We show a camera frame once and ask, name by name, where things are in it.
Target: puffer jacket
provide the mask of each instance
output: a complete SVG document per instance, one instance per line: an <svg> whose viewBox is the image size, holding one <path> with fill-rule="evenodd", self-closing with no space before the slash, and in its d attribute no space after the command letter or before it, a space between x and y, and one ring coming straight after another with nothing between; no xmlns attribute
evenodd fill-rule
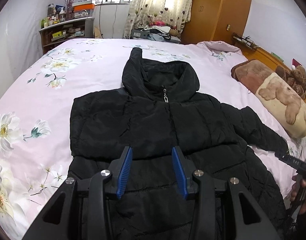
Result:
<svg viewBox="0 0 306 240"><path fill-rule="evenodd" d="M285 206L279 187L248 144L281 152L288 147L251 108L238 110L196 92L199 80L190 64L143 59L139 48L132 50L122 82L122 89L76 98L70 117L70 176L90 178L125 146L133 148L125 194L110 201L116 239L188 239L194 201L183 200L176 188L176 145L212 177L239 178L275 228L281 226ZM219 209L218 203L218 239Z"/></svg>

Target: ribbed blue pad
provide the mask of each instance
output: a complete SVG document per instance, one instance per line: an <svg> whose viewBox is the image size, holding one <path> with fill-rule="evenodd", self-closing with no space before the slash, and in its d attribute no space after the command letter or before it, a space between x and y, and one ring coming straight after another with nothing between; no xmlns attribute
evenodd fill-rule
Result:
<svg viewBox="0 0 306 240"><path fill-rule="evenodd" d="M172 162L176 176L177 186L180 190L181 195L184 197L184 199L186 199L188 197L188 191L186 189L186 177L175 147L173 147L172 149Z"/></svg>
<svg viewBox="0 0 306 240"><path fill-rule="evenodd" d="M132 159L133 159L133 151L132 151L132 148L129 148L129 150L126 154L126 157L125 157L120 175L118 176L118 180L117 180L116 195L117 195L118 199L121 199L121 197L123 196L123 194L125 192L127 180L129 178L129 174L130 174Z"/></svg>

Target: wooden wardrobe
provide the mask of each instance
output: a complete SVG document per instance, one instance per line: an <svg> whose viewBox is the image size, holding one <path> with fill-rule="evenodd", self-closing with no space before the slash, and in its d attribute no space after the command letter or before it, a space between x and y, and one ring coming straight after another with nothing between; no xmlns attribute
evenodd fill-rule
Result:
<svg viewBox="0 0 306 240"><path fill-rule="evenodd" d="M185 24L181 43L225 41L233 44L232 33L244 32L251 1L193 0L191 20Z"/></svg>

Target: pillow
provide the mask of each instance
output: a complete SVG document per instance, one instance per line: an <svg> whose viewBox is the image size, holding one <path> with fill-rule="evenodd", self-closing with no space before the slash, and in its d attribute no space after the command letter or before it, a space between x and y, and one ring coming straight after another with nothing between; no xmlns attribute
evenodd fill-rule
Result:
<svg viewBox="0 0 306 240"><path fill-rule="evenodd" d="M234 66L231 75L261 101L292 138L306 136L306 104L276 73L258 60Z"/></svg>

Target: silver bolt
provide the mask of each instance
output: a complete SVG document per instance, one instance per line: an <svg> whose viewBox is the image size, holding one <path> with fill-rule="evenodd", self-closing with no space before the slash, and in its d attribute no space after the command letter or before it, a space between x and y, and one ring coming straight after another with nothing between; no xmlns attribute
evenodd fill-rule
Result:
<svg viewBox="0 0 306 240"><path fill-rule="evenodd" d="M230 179L230 182L232 183L232 184L234 184L234 185L236 185L236 184L238 184L240 181L238 180L238 178L231 178Z"/></svg>
<svg viewBox="0 0 306 240"><path fill-rule="evenodd" d="M103 170L103 171L101 171L101 175L104 176L104 177L107 177L107 176L109 176L110 174L111 174L111 171L109 171L109 170Z"/></svg>
<svg viewBox="0 0 306 240"><path fill-rule="evenodd" d="M204 175L204 172L201 171L201 170L196 170L196 171L194 171L194 174L195 174L195 176L201 177L201 176Z"/></svg>
<svg viewBox="0 0 306 240"><path fill-rule="evenodd" d="M74 182L74 179L72 177L68 177L66 180L65 180L65 183L66 184L72 184Z"/></svg>

